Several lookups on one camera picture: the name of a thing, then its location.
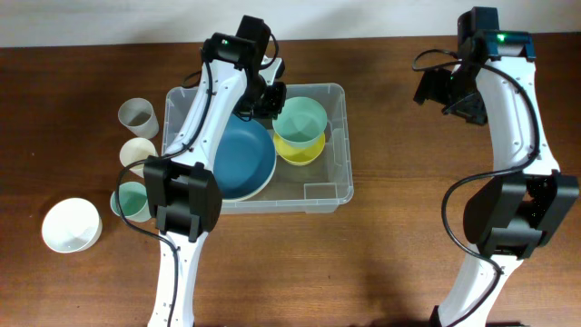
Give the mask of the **green bowl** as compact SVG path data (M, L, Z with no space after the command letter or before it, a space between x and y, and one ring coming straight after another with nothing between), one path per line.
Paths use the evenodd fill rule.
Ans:
M327 112L316 100L297 96L285 101L281 113L272 121L274 132L289 146L308 148L324 133Z

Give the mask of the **blue plate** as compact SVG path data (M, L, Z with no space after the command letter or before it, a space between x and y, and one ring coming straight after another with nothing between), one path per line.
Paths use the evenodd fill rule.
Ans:
M213 173L216 182L219 186L216 178L217 170L227 169L229 164L241 167L251 159L265 161L273 157L277 157L277 154L267 129L254 120L243 121L232 115L226 125L215 158Z

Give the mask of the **yellow bowl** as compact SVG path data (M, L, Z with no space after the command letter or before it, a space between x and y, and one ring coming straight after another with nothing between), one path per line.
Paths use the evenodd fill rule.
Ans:
M312 163L322 154L326 143L326 137L322 134L314 145L307 148L292 147L286 144L277 134L273 136L273 143L277 154L287 163L296 166L304 166Z

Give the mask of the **beige plate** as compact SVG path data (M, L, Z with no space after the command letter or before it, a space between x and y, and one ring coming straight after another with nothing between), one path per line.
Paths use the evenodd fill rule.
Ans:
M242 202L258 195L270 183L276 170L276 163L276 157L265 161L251 159L241 167L229 164L227 169L218 169L216 178L223 201Z

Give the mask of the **grey cup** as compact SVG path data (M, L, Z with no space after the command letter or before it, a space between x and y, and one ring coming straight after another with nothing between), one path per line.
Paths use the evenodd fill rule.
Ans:
M119 108L118 120L138 137L152 139L159 132L153 105L144 98L125 101Z

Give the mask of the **white bowl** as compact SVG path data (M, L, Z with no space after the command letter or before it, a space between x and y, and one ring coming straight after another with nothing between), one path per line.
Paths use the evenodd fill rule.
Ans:
M92 247L103 230L96 207L83 198L68 198L45 215L42 238L56 253L77 253Z

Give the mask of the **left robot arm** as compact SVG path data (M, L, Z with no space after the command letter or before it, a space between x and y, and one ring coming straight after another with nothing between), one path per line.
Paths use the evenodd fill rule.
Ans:
M193 290L203 242L216 225L222 192L213 174L231 116L277 117L286 98L284 62L264 60L273 40L260 18L244 16L235 35L203 43L199 87L172 144L144 163L150 214L162 256L151 326L192 326Z

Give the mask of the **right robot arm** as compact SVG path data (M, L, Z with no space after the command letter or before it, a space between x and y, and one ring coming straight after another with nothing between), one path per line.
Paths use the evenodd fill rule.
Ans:
M465 261L432 326L484 326L510 275L548 244L579 197L575 176L561 173L538 110L537 59L528 32L503 31L495 7L475 6L458 18L458 49L451 61L419 67L414 100L442 104L470 124L488 125L493 169L465 177L446 191L484 179L467 202L459 248Z

